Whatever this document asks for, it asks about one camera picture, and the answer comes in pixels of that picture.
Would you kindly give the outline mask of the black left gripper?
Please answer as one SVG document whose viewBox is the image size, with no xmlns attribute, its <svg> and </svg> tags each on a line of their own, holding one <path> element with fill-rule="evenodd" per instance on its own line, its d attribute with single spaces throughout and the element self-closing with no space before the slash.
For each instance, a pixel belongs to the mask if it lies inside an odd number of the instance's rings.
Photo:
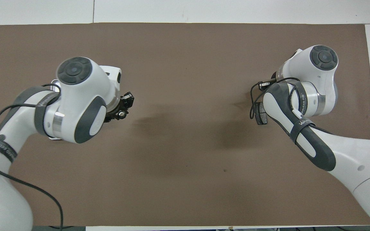
<svg viewBox="0 0 370 231">
<path fill-rule="evenodd" d="M 113 110 L 105 114 L 104 123 L 109 123 L 114 119 L 125 119 L 125 108 L 131 108 L 134 100 L 135 97 L 131 92 L 127 92 L 125 95 L 123 95 L 122 99 L 119 100 L 118 105 Z"/>
</svg>

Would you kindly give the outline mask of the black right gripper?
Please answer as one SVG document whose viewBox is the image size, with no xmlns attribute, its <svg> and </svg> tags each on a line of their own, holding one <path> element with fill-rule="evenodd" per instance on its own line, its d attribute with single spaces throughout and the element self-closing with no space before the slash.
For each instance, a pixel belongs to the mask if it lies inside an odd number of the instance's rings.
<svg viewBox="0 0 370 231">
<path fill-rule="evenodd" d="M 260 81 L 260 91 L 265 91 L 267 88 L 269 88 L 275 82 L 276 82 L 276 80 Z"/>
</svg>

